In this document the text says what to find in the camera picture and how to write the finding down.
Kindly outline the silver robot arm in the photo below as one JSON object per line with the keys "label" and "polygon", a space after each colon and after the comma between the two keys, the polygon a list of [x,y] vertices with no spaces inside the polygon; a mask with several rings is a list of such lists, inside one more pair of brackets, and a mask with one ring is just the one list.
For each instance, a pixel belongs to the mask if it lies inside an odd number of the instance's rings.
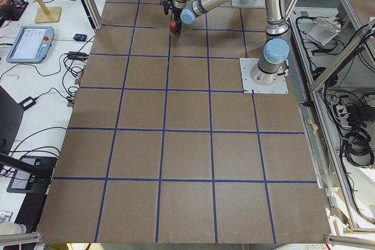
{"label": "silver robot arm", "polygon": [[[179,33],[182,24],[192,25],[196,19],[216,7],[235,0],[161,0],[164,13],[172,13],[170,24],[172,33]],[[289,55],[289,27],[285,12],[284,0],[264,0],[264,8],[252,8],[245,12],[247,16],[264,16],[263,20],[255,19],[252,27],[265,24],[266,41],[257,64],[251,69],[251,80],[262,86],[273,84],[280,67]]]}

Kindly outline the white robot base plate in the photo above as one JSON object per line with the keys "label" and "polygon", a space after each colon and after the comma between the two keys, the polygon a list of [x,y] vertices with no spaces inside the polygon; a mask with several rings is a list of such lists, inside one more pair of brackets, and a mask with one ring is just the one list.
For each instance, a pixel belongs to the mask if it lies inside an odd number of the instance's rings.
{"label": "white robot base plate", "polygon": [[240,58],[243,92],[247,94],[288,94],[286,75],[282,66],[274,74],[258,68],[258,58]]}

